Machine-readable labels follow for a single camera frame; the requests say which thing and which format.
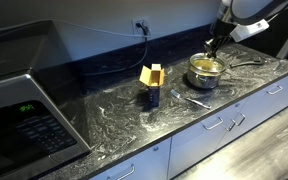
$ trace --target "small cardboard box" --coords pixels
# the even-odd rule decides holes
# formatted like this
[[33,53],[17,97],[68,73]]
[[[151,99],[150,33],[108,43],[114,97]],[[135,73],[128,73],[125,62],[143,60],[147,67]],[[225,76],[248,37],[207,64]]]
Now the small cardboard box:
[[152,107],[159,106],[160,86],[164,83],[164,69],[160,64],[152,64],[151,69],[143,66],[140,81],[148,86],[149,102]]

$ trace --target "cabinet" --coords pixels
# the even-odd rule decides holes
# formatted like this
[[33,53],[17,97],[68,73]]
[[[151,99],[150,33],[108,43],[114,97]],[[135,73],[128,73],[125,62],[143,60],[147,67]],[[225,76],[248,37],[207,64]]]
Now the cabinet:
[[234,124],[231,125],[230,131],[226,132],[218,148],[241,136],[287,106],[288,76],[250,95],[245,99],[245,104],[238,112],[228,113],[233,114]]
[[241,131],[236,128],[236,117],[240,116],[241,109],[246,103],[247,98],[227,107],[226,109],[218,113],[218,117],[224,120],[221,128],[226,130],[224,137],[218,144],[217,149],[221,148],[225,144],[231,142],[241,135]]
[[91,178],[91,180],[167,179],[170,144],[171,139],[166,139]]
[[172,137],[168,177],[172,178],[216,150],[225,132],[225,118],[240,106],[233,105],[216,113]]

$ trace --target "cabinet handle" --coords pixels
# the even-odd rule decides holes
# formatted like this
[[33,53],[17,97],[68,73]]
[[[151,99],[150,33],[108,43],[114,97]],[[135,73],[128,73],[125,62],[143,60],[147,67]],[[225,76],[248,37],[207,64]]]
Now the cabinet handle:
[[241,122],[238,123],[238,124],[235,123],[236,126],[240,126],[240,125],[243,123],[243,121],[246,119],[246,116],[245,116],[243,113],[239,113],[239,114],[242,116],[242,120],[241,120]]
[[117,178],[116,180],[122,180],[122,179],[126,178],[127,176],[133,174],[133,173],[135,172],[135,166],[134,166],[133,164],[131,164],[131,168],[132,168],[132,169],[131,169],[130,172],[124,174],[123,176]]
[[227,131],[231,131],[233,129],[233,127],[235,126],[236,122],[234,121],[234,119],[231,119],[231,121],[233,122],[232,125],[229,127],[229,128],[226,128],[224,126],[224,128],[227,130]]
[[203,124],[203,127],[204,127],[206,130],[211,130],[211,129],[215,128],[216,126],[222,124],[222,123],[224,122],[224,120],[223,120],[222,118],[220,118],[220,117],[218,117],[218,118],[221,120],[220,122],[214,124],[214,125],[211,126],[211,127],[206,127],[206,126]]
[[268,94],[270,95],[274,95],[280,91],[282,91],[283,87],[282,86],[277,86],[278,87],[278,90],[274,91],[274,92],[270,92],[270,91],[266,91]]

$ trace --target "pot handle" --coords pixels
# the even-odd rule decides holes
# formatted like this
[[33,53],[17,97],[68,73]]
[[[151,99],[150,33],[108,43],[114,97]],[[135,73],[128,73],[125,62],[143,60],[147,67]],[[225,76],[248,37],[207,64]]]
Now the pot handle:
[[206,78],[205,78],[205,77],[201,77],[201,76],[199,76],[198,74],[196,74],[195,77],[198,78],[198,79],[201,80],[201,81],[206,82]]

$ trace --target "microwave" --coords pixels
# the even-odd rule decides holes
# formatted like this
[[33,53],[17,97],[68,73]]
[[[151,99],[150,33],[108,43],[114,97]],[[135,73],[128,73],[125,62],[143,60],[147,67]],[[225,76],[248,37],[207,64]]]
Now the microwave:
[[51,21],[0,32],[0,179],[29,179],[89,153],[61,109],[78,97],[70,61]]

